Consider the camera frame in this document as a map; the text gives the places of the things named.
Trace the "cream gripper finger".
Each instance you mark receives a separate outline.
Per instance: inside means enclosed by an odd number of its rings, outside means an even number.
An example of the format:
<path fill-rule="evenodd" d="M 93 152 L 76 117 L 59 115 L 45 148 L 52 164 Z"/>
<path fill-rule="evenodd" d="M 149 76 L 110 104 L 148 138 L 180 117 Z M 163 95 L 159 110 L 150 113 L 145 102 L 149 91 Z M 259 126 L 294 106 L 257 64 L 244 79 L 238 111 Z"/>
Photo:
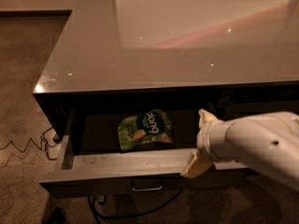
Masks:
<path fill-rule="evenodd" d="M 180 175 L 184 178 L 194 179 L 205 173 L 211 165 L 211 161 L 205 159 L 201 152 L 196 149 L 190 154 L 187 164 L 180 172 Z"/>
<path fill-rule="evenodd" d="M 206 123 L 217 120 L 218 118 L 205 109 L 200 109 L 199 112 L 199 128 L 202 128 Z"/>

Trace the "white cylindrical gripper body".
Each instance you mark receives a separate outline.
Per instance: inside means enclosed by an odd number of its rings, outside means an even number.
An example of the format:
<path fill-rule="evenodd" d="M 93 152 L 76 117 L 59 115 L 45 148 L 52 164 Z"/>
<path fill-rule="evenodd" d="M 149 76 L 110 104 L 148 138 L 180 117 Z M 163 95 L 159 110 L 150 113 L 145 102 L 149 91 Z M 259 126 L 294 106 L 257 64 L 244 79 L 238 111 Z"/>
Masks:
<path fill-rule="evenodd" d="M 233 124 L 233 121 L 220 119 L 199 121 L 196 146 L 205 158 L 211 161 L 232 161 L 236 159 L 233 148 L 226 139 L 226 134 Z"/>

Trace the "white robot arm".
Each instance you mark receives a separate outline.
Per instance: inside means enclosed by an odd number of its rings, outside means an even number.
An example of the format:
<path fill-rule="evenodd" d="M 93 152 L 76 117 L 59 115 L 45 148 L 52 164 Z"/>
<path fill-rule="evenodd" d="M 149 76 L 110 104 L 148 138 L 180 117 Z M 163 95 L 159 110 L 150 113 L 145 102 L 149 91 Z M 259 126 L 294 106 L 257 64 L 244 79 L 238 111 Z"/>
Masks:
<path fill-rule="evenodd" d="M 299 190 L 298 115 L 282 111 L 224 121 L 201 109 L 196 149 L 180 175 L 193 179 L 222 161 L 241 162 Z"/>

